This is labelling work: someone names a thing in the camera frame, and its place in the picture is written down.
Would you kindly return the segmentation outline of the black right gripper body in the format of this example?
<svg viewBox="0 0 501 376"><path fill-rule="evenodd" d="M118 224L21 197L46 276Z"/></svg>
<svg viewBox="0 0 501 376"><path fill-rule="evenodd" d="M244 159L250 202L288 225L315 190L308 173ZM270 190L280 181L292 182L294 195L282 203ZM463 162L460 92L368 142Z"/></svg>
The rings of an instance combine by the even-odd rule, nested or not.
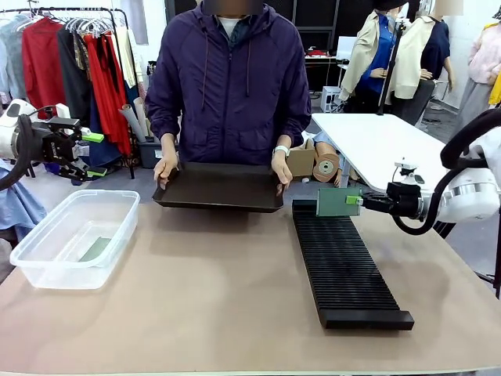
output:
<svg viewBox="0 0 501 376"><path fill-rule="evenodd" d="M391 182L386 194L391 202L389 214L398 217L418 217L422 209L421 188L418 185Z"/></svg>

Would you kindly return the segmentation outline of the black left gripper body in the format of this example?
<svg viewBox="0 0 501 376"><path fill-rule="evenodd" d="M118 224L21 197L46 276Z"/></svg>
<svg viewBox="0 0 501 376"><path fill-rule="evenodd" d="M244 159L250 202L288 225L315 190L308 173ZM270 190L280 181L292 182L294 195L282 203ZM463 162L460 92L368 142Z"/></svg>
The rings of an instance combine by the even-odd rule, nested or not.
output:
<svg viewBox="0 0 501 376"><path fill-rule="evenodd" d="M32 129L33 161L70 164L78 159L75 147L82 136L78 119L52 117L47 121L33 122Z"/></svg>

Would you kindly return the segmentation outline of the person's left hand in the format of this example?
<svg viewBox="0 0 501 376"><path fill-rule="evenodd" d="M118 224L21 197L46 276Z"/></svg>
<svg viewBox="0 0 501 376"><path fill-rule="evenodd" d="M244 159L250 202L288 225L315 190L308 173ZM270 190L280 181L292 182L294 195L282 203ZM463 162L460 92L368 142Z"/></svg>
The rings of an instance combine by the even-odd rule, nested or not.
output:
<svg viewBox="0 0 501 376"><path fill-rule="evenodd" d="M281 135L278 138L276 148L273 151L271 167L278 177L277 195L281 195L293 180L293 175L287 165L287 158L292 145L291 138Z"/></svg>

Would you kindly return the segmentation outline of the person's right hand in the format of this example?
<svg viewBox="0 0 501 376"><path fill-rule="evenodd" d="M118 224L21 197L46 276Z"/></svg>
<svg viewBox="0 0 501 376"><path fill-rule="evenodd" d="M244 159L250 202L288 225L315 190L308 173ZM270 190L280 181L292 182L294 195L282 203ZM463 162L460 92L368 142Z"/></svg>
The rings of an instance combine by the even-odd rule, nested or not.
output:
<svg viewBox="0 0 501 376"><path fill-rule="evenodd" d="M162 157L153 169L153 179L165 188L171 172L178 167L178 154L175 148L175 136L165 133L160 138Z"/></svg>

